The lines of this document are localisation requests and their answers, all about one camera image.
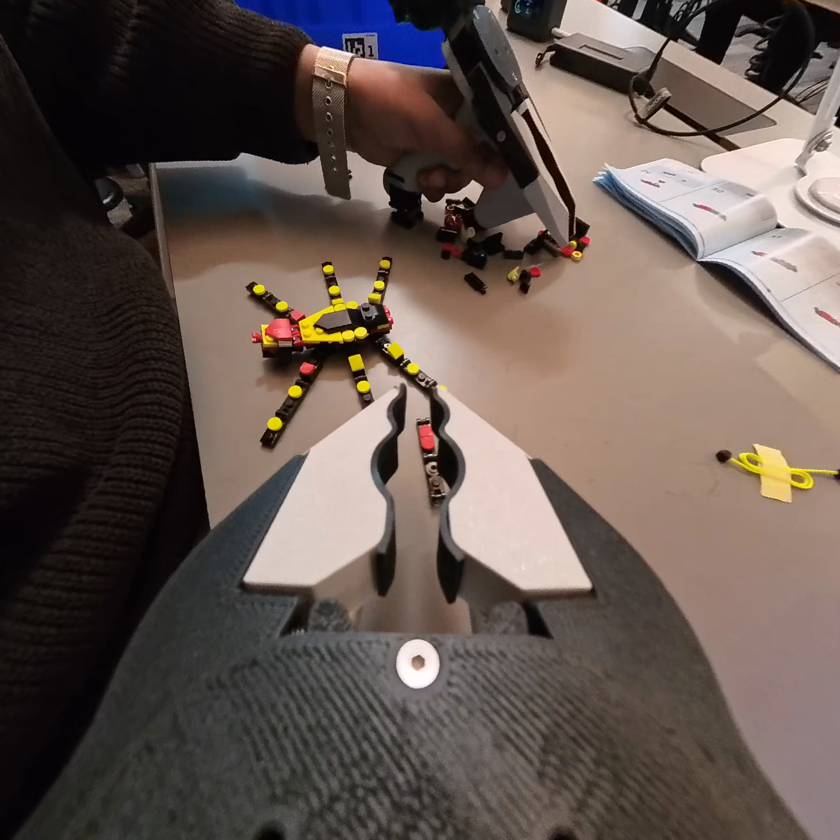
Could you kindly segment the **blue plastic bin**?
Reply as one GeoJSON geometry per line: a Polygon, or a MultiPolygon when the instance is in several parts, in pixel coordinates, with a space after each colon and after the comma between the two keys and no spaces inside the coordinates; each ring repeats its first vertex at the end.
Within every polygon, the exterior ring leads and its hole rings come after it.
{"type": "Polygon", "coordinates": [[[396,22],[387,1],[238,1],[242,8],[295,26],[320,45],[341,49],[342,34],[376,32],[379,59],[443,69],[444,34],[396,22]]]}

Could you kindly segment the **yellow black lego spider model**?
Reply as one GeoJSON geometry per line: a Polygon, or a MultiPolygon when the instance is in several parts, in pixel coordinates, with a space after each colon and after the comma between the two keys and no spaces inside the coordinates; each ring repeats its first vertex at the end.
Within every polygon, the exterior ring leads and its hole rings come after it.
{"type": "Polygon", "coordinates": [[[438,381],[411,360],[402,345],[392,338],[394,320],[385,305],[392,267],[393,258],[388,255],[382,257],[367,298],[352,301],[343,297],[333,262],[324,262],[322,280],[329,305],[312,314],[306,314],[279,299],[264,284],[250,282],[246,285],[250,299],[271,314],[271,320],[252,333],[251,342],[261,348],[266,360],[300,362],[295,381],[266,422],[259,440],[263,449],[277,446],[331,356],[343,354],[346,357],[362,407],[374,401],[361,354],[363,347],[375,348],[418,389],[430,392],[438,386],[438,381]]]}

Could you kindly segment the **open instruction booklet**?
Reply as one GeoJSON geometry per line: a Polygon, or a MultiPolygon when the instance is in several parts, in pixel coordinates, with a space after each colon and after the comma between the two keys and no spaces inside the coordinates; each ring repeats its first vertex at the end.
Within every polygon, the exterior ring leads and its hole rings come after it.
{"type": "Polygon", "coordinates": [[[781,327],[839,370],[839,250],[827,236],[782,226],[761,193],[670,159],[606,164],[593,181],[697,263],[742,280],[781,327]]]}

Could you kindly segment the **pile of lego pieces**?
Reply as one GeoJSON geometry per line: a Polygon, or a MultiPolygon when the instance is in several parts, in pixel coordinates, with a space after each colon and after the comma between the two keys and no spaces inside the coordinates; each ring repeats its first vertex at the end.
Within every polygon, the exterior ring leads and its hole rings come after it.
{"type": "Polygon", "coordinates": [[[441,259],[457,260],[467,266],[465,283],[482,295],[488,286],[481,272],[493,259],[508,263],[507,282],[526,295],[551,260],[578,263],[592,242],[591,226],[577,218],[568,240],[555,237],[542,227],[524,246],[513,247],[507,244],[501,230],[489,231],[478,225],[476,203],[467,197],[445,199],[444,222],[435,238],[440,244],[441,259]]]}

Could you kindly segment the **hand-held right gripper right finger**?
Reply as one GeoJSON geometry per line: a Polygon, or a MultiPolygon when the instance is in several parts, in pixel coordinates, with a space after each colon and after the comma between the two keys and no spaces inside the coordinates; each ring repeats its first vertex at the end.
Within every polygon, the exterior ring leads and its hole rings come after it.
{"type": "Polygon", "coordinates": [[[529,455],[441,386],[429,404],[448,486],[436,552],[447,603],[484,612],[593,593],[529,455]]]}

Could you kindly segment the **person's left forearm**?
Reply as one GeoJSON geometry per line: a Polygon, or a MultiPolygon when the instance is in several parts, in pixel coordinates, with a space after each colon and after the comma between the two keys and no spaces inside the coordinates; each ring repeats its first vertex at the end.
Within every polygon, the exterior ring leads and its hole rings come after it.
{"type": "Polygon", "coordinates": [[[91,107],[109,165],[317,157],[299,29],[233,2],[103,2],[108,44],[91,107]]]}

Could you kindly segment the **black power adapter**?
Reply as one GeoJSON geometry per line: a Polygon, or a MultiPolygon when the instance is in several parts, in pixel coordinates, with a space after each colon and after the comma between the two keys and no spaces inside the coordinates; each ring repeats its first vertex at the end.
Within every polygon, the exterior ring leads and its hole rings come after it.
{"type": "Polygon", "coordinates": [[[631,79],[654,62],[655,52],[643,46],[618,47],[597,38],[572,34],[539,52],[534,66],[544,63],[605,88],[627,93],[631,79]]]}

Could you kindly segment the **white monitor stand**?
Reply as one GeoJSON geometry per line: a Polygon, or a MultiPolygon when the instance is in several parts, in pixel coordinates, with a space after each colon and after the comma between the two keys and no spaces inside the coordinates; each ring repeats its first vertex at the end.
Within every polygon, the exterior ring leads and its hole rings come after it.
{"type": "Polygon", "coordinates": [[[839,236],[839,64],[803,141],[758,143],[707,157],[701,170],[763,194],[778,223],[807,228],[836,245],[839,236]]]}

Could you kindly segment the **black device with screen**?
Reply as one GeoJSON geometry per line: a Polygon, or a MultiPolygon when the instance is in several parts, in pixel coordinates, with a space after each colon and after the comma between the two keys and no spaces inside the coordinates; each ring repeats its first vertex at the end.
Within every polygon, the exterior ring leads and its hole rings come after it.
{"type": "Polygon", "coordinates": [[[526,39],[546,43],[562,23],[567,1],[510,1],[507,30],[526,39]]]}

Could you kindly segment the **wristwatch with mesh band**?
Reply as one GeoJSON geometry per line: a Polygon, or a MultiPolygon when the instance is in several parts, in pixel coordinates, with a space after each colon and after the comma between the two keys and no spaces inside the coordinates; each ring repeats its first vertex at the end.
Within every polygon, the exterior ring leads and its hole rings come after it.
{"type": "Polygon", "coordinates": [[[320,47],[311,77],[313,128],[324,188],[328,194],[351,199],[351,172],[346,137],[348,82],[354,55],[320,47]]]}

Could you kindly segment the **person's black sweater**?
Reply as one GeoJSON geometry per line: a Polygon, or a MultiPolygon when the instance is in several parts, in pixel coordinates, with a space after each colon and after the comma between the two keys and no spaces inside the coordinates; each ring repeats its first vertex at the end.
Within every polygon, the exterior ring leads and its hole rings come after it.
{"type": "Polygon", "coordinates": [[[94,185],[102,3],[2,2],[2,838],[201,528],[172,300],[94,185]]]}

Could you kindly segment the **person's left hand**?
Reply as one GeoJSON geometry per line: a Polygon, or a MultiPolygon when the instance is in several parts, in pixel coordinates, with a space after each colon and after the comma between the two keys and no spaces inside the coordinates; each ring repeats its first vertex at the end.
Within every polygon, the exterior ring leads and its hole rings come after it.
{"type": "Polygon", "coordinates": [[[346,138],[366,161],[392,168],[420,154],[443,162],[416,177],[430,202],[471,182],[492,189],[506,181],[499,154],[457,123],[464,99],[448,71],[354,60],[346,93],[346,138]]]}

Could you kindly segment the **black lego strip red tile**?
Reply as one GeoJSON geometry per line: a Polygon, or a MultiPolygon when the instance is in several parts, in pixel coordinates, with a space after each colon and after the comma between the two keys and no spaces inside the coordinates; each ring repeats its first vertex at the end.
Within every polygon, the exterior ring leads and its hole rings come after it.
{"type": "Polygon", "coordinates": [[[436,435],[428,417],[416,420],[416,436],[426,482],[427,498],[433,508],[446,500],[454,479],[454,467],[446,449],[436,435]]]}

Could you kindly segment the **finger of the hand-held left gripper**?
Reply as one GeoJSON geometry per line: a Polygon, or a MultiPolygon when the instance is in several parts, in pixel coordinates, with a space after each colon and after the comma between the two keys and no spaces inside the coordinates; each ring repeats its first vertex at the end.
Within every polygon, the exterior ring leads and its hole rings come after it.
{"type": "Polygon", "coordinates": [[[553,211],[541,185],[485,187],[472,209],[476,225],[496,228],[535,214],[543,227],[553,230],[553,211]]]}
{"type": "Polygon", "coordinates": [[[509,167],[527,203],[559,244],[569,243],[576,237],[576,202],[530,98],[511,110],[507,126],[516,154],[509,167]]]}

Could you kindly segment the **beige tape piece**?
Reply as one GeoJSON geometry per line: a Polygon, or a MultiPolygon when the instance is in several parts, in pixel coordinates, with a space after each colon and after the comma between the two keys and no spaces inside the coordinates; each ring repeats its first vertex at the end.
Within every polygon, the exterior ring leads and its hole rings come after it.
{"type": "Polygon", "coordinates": [[[792,503],[793,490],[809,490],[813,478],[802,469],[789,465],[777,448],[754,444],[751,465],[757,470],[761,495],[774,501],[792,503]]]}

